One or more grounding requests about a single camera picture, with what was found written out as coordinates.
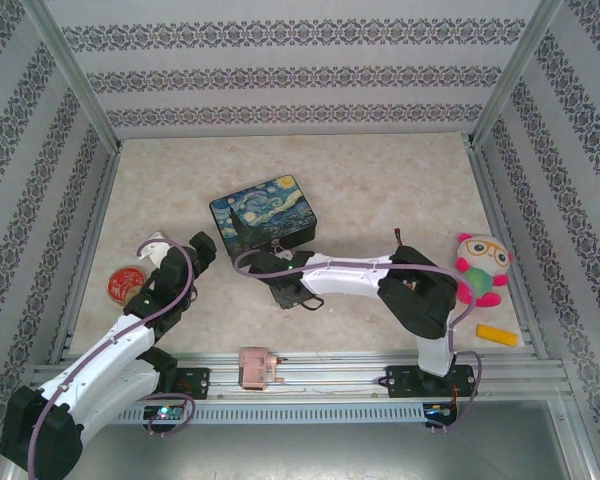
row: pink plush toy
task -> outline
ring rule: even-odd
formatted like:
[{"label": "pink plush toy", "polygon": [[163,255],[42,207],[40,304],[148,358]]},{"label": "pink plush toy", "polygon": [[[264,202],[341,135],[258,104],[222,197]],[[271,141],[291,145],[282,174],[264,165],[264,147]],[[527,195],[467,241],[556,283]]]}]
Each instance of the pink plush toy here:
[{"label": "pink plush toy", "polygon": [[[478,296],[476,306],[500,305],[502,299],[493,287],[502,287],[509,281],[507,271],[513,255],[496,238],[488,235],[462,233],[458,241],[456,268],[475,289]],[[471,291],[466,285],[458,285],[458,298],[463,303],[471,303]]]}]

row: wall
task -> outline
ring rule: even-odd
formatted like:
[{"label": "wall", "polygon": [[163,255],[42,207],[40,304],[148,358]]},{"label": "wall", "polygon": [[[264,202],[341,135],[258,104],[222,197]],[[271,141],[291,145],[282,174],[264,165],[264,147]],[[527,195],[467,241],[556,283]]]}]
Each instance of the wall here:
[{"label": "wall", "polygon": [[120,138],[462,131],[538,0],[50,0]]},{"label": "wall", "polygon": [[561,6],[483,155],[600,463],[600,0]]},{"label": "wall", "polygon": [[46,362],[109,155],[17,0],[0,0],[0,432]]}]

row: yellow sponge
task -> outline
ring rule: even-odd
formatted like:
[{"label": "yellow sponge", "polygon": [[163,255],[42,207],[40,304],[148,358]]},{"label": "yellow sponge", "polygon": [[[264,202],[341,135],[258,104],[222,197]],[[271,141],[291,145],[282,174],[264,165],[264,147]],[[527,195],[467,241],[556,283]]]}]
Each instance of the yellow sponge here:
[{"label": "yellow sponge", "polygon": [[492,342],[502,343],[510,347],[518,345],[518,335],[499,328],[490,327],[479,323],[476,326],[476,337],[491,340]]}]

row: painted box lid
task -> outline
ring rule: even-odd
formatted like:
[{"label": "painted box lid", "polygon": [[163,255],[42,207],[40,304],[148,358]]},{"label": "painted box lid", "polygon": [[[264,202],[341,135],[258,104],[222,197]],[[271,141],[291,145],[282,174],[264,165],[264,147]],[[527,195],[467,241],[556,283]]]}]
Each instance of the painted box lid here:
[{"label": "painted box lid", "polygon": [[316,216],[292,175],[227,195],[209,204],[232,259],[254,248],[294,248],[313,240]]}]

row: marble floor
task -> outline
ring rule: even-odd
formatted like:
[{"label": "marble floor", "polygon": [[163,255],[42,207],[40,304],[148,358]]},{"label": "marble floor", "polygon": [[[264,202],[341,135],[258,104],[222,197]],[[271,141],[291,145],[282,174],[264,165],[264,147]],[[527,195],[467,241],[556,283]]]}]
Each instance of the marble floor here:
[{"label": "marble floor", "polygon": [[[316,239],[304,249],[339,257],[391,254],[399,227],[406,245],[453,267],[458,233],[489,233],[459,134],[127,140],[71,353],[86,351],[121,313],[107,296],[109,276],[127,265],[151,272],[151,262],[138,261],[135,250],[155,230],[184,244],[204,230],[218,246],[217,260],[196,281],[199,299],[162,338],[163,350],[415,348],[413,335],[378,300],[334,294],[316,312],[281,310],[264,284],[232,270],[209,202],[286,174],[295,177],[318,218]],[[509,292],[497,290],[502,304],[476,309],[458,325],[456,348],[498,346],[475,337],[476,323],[520,334]]]}]

